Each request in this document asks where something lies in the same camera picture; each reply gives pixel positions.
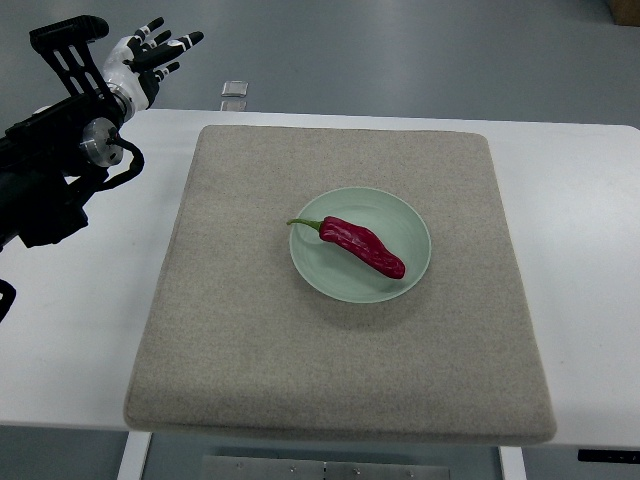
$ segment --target robotic hand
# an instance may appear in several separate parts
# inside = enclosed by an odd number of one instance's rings
[[[194,32],[176,40],[169,40],[171,32],[162,32],[147,40],[151,32],[162,26],[162,17],[140,27],[132,37],[118,42],[109,54],[104,67],[104,79],[111,92],[125,108],[125,121],[137,111],[149,108],[159,90],[159,84],[170,73],[180,67],[178,62],[166,67],[160,65],[174,60],[186,52],[204,35]]]
[[[101,18],[82,15],[33,30],[31,45],[56,72],[70,97],[9,128],[0,139],[0,251],[19,236],[25,246],[60,242],[88,225],[84,204],[140,173],[142,152],[119,130],[149,108],[159,84],[179,64],[170,62],[198,43],[194,32],[175,40],[157,18],[118,42],[101,74],[88,44],[109,33]],[[133,154],[129,169],[109,178],[108,169]],[[0,320],[15,289],[0,280]]]

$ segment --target light green plate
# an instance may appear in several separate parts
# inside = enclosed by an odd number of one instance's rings
[[[375,233],[406,266],[393,280],[339,246],[320,240],[307,225],[291,227],[291,258],[300,275],[320,292],[351,303],[375,303],[402,295],[422,278],[431,258],[431,237],[424,221],[405,201],[374,188],[349,187],[324,193],[299,218],[342,218]]]

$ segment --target gray floor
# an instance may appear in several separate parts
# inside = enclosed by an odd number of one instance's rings
[[[163,83],[157,108],[218,110],[224,81],[246,80],[249,111],[640,127],[640,28],[614,25],[604,0],[4,0],[0,128],[66,96],[28,32],[80,14],[111,25],[92,45],[98,64],[156,16],[176,34],[205,33]],[[171,438],[167,452],[194,441]],[[3,427],[0,478],[115,478],[124,439]],[[592,476],[575,478],[613,478],[572,455],[525,450],[531,478],[544,478],[535,476],[541,465],[546,478],[585,465]]]

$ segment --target chili pepper stem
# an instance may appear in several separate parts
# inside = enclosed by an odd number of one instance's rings
[[[303,225],[308,225],[309,227],[315,228],[318,231],[320,231],[320,227],[322,226],[322,222],[306,220],[304,218],[293,218],[287,222],[287,225],[291,225],[292,223],[302,223]]]

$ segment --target felt pad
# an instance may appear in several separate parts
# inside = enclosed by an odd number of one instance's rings
[[[296,271],[286,220],[368,186],[412,205],[425,276],[375,304]],[[125,405],[132,428],[524,445],[555,432],[487,141],[210,126],[199,138]]]

